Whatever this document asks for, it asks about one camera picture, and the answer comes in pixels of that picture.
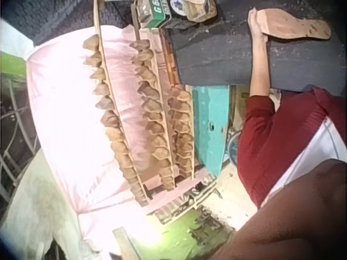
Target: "white shirt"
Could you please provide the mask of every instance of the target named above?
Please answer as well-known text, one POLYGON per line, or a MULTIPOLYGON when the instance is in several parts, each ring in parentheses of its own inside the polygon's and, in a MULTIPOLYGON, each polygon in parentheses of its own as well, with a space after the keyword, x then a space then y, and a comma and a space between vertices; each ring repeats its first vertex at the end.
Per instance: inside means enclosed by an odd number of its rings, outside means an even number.
POLYGON ((269 200, 269 197, 285 185, 309 173, 322 161, 328 159, 338 159, 347 162, 347 148, 334 123, 330 118, 326 117, 310 143, 272 187, 261 206, 263 207, 269 200))

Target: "green floor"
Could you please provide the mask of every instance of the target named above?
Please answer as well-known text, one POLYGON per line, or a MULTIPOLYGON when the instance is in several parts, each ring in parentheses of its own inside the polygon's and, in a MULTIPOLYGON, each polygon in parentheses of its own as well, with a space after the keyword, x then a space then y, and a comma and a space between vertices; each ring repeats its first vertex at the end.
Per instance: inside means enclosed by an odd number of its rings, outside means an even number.
POLYGON ((1 73, 9 77, 26 77, 25 60, 16 56, 1 52, 1 73))
POLYGON ((194 223, 198 216, 198 212, 190 210, 178 220, 163 227, 160 244, 144 245, 134 238, 130 238, 131 242, 142 260, 203 259, 199 256, 225 242, 229 234, 226 230, 213 231, 209 227, 205 227, 204 231, 209 234, 208 244, 206 246, 197 245, 187 231, 189 228, 199 227, 194 223))

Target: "teal cabinet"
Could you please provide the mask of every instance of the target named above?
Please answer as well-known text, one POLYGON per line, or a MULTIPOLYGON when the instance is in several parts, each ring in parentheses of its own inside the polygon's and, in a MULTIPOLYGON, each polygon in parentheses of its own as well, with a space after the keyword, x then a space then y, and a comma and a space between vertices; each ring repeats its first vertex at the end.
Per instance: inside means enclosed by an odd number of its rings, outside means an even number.
POLYGON ((214 176, 221 173, 229 119, 229 86, 192 88, 195 156, 214 176))

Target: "pink plastic sheet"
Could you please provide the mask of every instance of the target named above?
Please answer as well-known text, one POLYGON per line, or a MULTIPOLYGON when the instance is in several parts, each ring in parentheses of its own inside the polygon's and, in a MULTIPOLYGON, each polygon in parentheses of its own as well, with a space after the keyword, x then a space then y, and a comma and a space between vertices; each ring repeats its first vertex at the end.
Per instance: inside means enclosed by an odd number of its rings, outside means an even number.
MULTIPOLYGON (((82 239, 98 251, 119 253, 112 231, 136 222, 196 185, 185 180, 173 192, 157 195, 142 209, 123 178, 105 129, 103 111, 95 108, 100 97, 93 94, 92 69, 83 65, 92 52, 83 41, 94 28, 71 32, 37 47, 27 60, 30 106, 38 137, 53 175, 78 215, 82 239)), ((139 170, 148 168, 146 121, 143 100, 129 44, 135 40, 132 27, 123 30, 102 26, 108 72, 126 138, 139 170)))

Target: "wooden plank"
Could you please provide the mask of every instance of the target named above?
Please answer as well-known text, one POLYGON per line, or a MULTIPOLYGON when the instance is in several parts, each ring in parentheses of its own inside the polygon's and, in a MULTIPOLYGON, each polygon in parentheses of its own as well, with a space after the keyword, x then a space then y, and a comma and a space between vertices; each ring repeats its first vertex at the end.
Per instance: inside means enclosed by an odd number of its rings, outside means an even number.
POLYGON ((128 235, 123 227, 113 231, 114 237, 120 248, 121 257, 124 260, 140 260, 134 246, 130 242, 128 235))

